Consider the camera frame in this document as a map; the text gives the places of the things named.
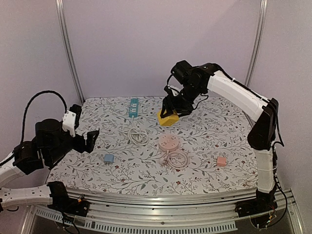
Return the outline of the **yellow cube socket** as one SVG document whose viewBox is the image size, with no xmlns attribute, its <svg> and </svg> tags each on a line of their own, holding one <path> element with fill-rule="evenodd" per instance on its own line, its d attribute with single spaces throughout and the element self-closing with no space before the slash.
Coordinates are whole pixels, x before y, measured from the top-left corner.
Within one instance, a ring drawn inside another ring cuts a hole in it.
<svg viewBox="0 0 312 234">
<path fill-rule="evenodd" d="M 160 126 L 172 126 L 179 121 L 179 116 L 176 111 L 174 111 L 172 115 L 165 118 L 161 118 L 160 114 L 161 110 L 157 113 L 157 118 Z"/>
</svg>

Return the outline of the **pink round power socket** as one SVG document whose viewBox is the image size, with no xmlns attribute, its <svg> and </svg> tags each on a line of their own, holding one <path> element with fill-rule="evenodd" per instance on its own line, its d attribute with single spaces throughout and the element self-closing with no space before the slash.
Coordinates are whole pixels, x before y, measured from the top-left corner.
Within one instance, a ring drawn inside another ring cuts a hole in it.
<svg viewBox="0 0 312 234">
<path fill-rule="evenodd" d="M 158 139 L 158 146 L 164 152 L 175 151 L 179 147 L 179 138 L 173 134 L 163 134 Z"/>
</svg>

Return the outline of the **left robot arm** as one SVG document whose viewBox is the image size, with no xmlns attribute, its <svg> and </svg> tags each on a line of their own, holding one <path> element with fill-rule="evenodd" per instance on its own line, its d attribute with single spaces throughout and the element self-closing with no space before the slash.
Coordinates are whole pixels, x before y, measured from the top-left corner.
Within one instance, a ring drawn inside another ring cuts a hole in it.
<svg viewBox="0 0 312 234">
<path fill-rule="evenodd" d="M 48 118 L 35 124 L 35 137 L 23 141 L 0 163 L 0 209 L 19 205 L 45 205 L 62 214 L 86 217 L 90 203 L 83 195 L 71 198 L 65 185 L 53 181 L 32 188 L 8 189 L 9 182 L 47 167 L 49 170 L 70 152 L 80 154 L 94 150 L 99 130 L 87 136 L 76 133 L 82 107 L 74 104 L 65 111 L 62 120 Z"/>
</svg>

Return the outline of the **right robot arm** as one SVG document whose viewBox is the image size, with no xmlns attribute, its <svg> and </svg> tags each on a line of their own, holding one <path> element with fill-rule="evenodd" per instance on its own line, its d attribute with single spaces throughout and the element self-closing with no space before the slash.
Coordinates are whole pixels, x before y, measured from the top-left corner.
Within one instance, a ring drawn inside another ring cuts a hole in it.
<svg viewBox="0 0 312 234">
<path fill-rule="evenodd" d="M 180 178 L 165 192 L 193 195 L 252 191 L 235 200 L 238 217 L 278 220 L 285 198 L 276 182 L 278 102 L 266 98 L 215 63 L 192 66 L 177 62 L 170 70 L 159 102 L 161 120 L 178 115 L 172 126 L 156 125 L 158 134 L 179 137 L 180 149 L 189 156 Z"/>
</svg>

